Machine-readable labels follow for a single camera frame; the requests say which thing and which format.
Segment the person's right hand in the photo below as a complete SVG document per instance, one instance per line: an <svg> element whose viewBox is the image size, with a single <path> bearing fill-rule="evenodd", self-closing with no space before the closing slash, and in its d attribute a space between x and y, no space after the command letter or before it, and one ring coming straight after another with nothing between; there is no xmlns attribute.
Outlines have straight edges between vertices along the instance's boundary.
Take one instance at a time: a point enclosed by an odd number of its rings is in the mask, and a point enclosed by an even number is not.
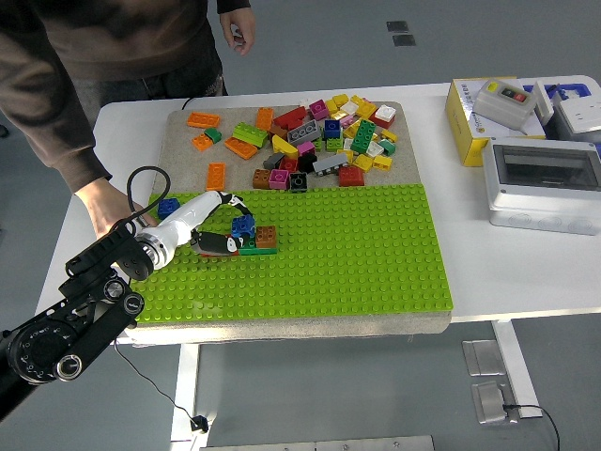
<svg viewBox="0 0 601 451"><path fill-rule="evenodd" d="M107 179L96 179L75 192L84 203L96 237L106 235L112 226L131 215L127 196Z"/></svg>

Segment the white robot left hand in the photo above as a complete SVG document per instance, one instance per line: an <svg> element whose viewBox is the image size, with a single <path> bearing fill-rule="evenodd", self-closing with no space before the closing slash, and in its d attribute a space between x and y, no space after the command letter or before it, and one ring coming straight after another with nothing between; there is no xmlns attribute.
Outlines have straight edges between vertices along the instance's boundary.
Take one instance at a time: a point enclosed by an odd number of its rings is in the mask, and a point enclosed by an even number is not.
<svg viewBox="0 0 601 451"><path fill-rule="evenodd" d="M199 231L197 228L221 205L232 206L241 212L240 217L232 222L231 234ZM152 248L157 253L157 261L167 264L174 258L177 248L186 243L197 254L233 256L254 237L255 221L240 197L220 191L207 191L184 204L147 232L154 240Z"/></svg>

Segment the person's left hand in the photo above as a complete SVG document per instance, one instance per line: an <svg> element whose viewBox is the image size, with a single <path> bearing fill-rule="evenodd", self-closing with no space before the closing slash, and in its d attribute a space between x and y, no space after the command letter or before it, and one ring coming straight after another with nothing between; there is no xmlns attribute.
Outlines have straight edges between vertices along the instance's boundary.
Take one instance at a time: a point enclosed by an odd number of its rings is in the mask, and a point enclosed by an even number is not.
<svg viewBox="0 0 601 451"><path fill-rule="evenodd" d="M251 8L220 13L220 25L228 47L241 56L250 52L255 42L255 16Z"/></svg>

